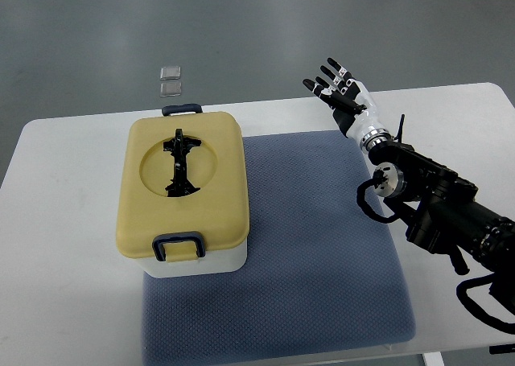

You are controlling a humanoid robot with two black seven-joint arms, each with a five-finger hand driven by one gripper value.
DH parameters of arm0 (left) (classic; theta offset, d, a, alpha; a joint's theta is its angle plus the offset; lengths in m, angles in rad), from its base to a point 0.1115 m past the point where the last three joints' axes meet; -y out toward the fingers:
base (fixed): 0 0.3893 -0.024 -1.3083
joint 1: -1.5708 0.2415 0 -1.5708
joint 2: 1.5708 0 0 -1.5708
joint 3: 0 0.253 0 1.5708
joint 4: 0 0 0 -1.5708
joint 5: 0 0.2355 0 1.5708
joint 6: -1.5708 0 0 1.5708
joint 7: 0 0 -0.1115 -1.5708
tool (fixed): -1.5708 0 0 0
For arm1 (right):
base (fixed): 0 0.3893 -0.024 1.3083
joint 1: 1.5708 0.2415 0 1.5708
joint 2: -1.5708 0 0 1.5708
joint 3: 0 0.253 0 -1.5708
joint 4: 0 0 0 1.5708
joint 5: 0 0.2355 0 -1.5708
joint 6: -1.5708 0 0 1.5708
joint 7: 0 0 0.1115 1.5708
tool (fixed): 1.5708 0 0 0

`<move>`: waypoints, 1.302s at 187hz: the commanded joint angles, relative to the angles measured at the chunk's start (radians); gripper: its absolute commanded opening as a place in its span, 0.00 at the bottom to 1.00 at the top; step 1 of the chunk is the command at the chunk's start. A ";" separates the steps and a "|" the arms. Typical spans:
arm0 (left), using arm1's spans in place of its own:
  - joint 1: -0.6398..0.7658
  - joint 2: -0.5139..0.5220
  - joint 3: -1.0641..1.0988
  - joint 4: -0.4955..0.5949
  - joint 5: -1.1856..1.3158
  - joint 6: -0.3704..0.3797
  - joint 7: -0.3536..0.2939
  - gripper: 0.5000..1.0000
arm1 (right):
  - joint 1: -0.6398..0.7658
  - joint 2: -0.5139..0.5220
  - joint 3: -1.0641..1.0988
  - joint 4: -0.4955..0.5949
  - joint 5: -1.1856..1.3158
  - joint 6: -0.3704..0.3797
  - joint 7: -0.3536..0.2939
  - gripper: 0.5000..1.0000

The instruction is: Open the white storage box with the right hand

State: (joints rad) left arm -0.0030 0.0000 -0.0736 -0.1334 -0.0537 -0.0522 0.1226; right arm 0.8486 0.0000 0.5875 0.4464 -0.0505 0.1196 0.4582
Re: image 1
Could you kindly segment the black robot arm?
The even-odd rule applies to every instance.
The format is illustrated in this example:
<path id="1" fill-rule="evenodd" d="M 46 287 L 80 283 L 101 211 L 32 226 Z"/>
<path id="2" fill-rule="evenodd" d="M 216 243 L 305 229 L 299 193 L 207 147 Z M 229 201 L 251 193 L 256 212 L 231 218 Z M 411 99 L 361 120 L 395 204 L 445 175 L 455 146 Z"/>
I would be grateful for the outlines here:
<path id="1" fill-rule="evenodd" d="M 416 152 L 400 135 L 392 137 L 374 125 L 359 143 L 375 166 L 371 179 L 356 191 L 363 213 L 383 224 L 402 220 L 409 242 L 449 256 L 458 275 L 468 273 L 463 254 L 470 254 L 490 273 L 462 281 L 456 287 L 457 298 L 482 323 L 513 334 L 513 323 L 491 316 L 468 296 L 470 289 L 488 286 L 494 299 L 514 311 L 513 220 L 478 204 L 474 183 Z"/>

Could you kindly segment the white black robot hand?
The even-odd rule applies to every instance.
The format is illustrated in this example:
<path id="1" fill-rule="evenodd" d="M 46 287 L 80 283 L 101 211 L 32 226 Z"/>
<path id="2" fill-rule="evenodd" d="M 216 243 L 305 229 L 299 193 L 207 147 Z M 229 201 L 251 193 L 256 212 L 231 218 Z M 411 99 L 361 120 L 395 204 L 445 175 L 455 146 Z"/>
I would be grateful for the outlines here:
<path id="1" fill-rule="evenodd" d="M 378 107 L 368 89 L 352 73 L 333 58 L 328 58 L 329 68 L 322 65 L 315 80 L 304 79 L 303 85 L 332 110 L 332 116 L 346 137 L 364 147 L 372 138 L 389 131 L 380 123 Z"/>

